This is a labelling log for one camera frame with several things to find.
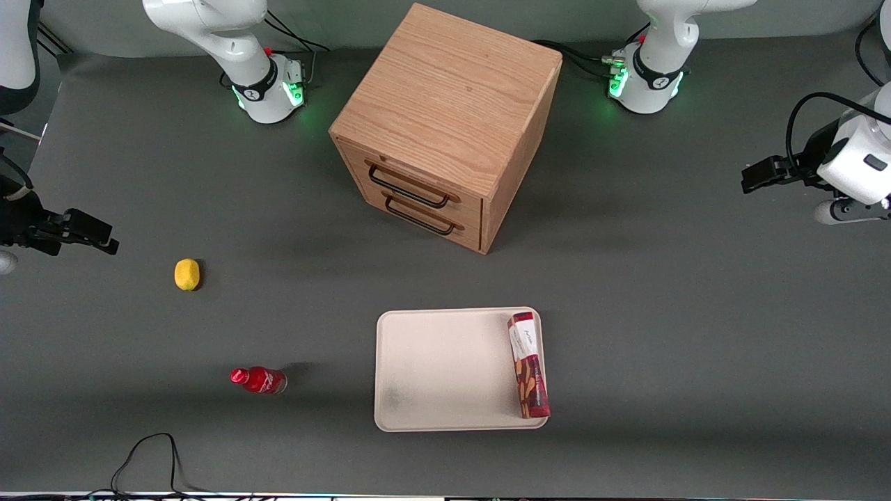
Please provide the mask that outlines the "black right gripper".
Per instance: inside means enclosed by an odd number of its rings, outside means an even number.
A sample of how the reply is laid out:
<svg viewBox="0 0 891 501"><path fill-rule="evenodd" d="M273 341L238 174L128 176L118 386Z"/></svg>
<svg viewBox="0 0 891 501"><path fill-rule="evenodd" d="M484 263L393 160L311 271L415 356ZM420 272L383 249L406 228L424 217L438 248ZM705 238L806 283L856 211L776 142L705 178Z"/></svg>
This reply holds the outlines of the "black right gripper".
<svg viewBox="0 0 891 501"><path fill-rule="evenodd" d="M42 206L35 191L28 188L3 188L1 200L1 245L34 248L39 253L57 256L61 251L61 235L67 244L97 248L102 253L116 254L120 242L111 238L112 226L79 209L64 214L49 212ZM108 239L93 241L90 239Z"/></svg>

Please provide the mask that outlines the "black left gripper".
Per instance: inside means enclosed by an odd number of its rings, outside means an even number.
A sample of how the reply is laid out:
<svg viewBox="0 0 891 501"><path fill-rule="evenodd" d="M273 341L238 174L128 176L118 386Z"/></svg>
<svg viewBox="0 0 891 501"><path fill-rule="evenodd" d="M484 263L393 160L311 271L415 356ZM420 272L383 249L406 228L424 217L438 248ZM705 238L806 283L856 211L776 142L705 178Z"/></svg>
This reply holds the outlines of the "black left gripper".
<svg viewBox="0 0 891 501"><path fill-rule="evenodd" d="M742 169L742 193L754 193L758 189L788 184L794 180L810 187L833 187L817 171L834 145L839 123L840 120L834 120L808 137L802 152L794 156L797 165L795 168L792 168L788 157L769 156L760 161L760 164Z"/></svg>

